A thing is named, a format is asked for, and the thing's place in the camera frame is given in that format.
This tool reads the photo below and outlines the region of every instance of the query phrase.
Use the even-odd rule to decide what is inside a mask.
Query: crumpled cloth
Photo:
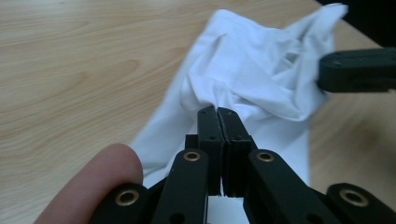
[[[316,83],[318,60],[333,51],[332,29],[346,12],[327,5],[281,30],[216,11],[131,144],[144,185],[167,176],[185,135],[196,133],[197,111],[210,105],[237,112],[257,146],[277,152],[309,184],[309,117],[327,100]],[[248,223],[241,204],[209,197],[208,223]]]

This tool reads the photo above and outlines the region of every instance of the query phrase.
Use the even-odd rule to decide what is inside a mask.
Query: finger
[[[142,184],[142,164],[129,147],[111,145],[64,186],[35,223],[88,223],[96,206],[123,183]]]

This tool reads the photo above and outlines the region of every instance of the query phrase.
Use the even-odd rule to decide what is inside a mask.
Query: screw hole
[[[172,224],[182,224],[184,223],[184,220],[185,220],[184,215],[180,213],[175,213],[169,217],[169,221]]]
[[[139,193],[135,189],[125,189],[116,196],[116,204],[118,206],[128,206],[135,203],[138,199]]]
[[[186,161],[198,161],[201,159],[201,155],[197,152],[188,152],[184,154],[184,160]]]
[[[347,203],[358,207],[365,207],[369,204],[369,201],[366,197],[352,189],[341,189],[340,196]]]
[[[308,214],[308,215],[306,215],[305,218],[312,224],[322,224],[323,223],[323,219],[315,214]]]
[[[257,158],[261,161],[273,161],[275,159],[273,155],[267,152],[257,154]]]

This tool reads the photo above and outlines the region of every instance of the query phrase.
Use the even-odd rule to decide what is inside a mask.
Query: black plastic part
[[[322,194],[321,192],[319,192],[319,191],[317,191],[317,190],[315,190],[315,189],[311,189],[316,195],[317,195],[317,197],[323,202],[323,203],[325,203],[326,205],[327,205],[327,202],[326,202],[326,195],[325,194]]]
[[[209,156],[209,195],[220,195],[223,137],[215,107],[200,110],[198,117],[198,148]]]
[[[151,223],[206,223],[208,157],[183,150],[175,158]]]
[[[186,142],[184,148],[198,148],[198,134],[186,134]]]
[[[247,195],[244,198],[244,210],[250,224],[274,223],[259,192],[254,187],[247,190]]]
[[[351,184],[331,185],[327,190],[326,201],[343,223],[396,223],[395,212],[373,194]]]
[[[225,140],[223,152],[222,184],[228,197],[244,197],[248,187],[245,165],[251,151],[252,138],[248,135],[238,114],[218,108],[219,121]]]
[[[330,92],[396,89],[396,48],[339,51],[319,62],[318,86]]]
[[[158,201],[160,200],[163,193],[163,187],[165,186],[166,179],[167,178],[163,179],[148,189],[148,199],[146,202],[145,215],[143,217],[143,221],[141,222],[142,224],[151,222],[151,219],[154,216],[154,212],[157,208]]]
[[[148,190],[136,184],[123,184],[113,189],[94,211],[91,224],[147,223]]]
[[[249,153],[250,153],[251,151],[257,150],[259,148],[257,147],[257,145],[254,142],[253,137],[251,135],[249,135],[249,138],[250,138],[250,151],[249,151]]]
[[[341,223],[275,152],[252,151],[248,167],[252,187],[274,223]]]

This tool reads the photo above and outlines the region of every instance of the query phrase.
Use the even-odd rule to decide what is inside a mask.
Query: wooden table
[[[282,28],[308,0],[0,3],[0,223],[31,223],[95,153],[134,139],[206,20]],[[337,49],[376,44],[340,22]],[[313,187],[358,184],[396,208],[394,94],[337,94],[313,117]]]

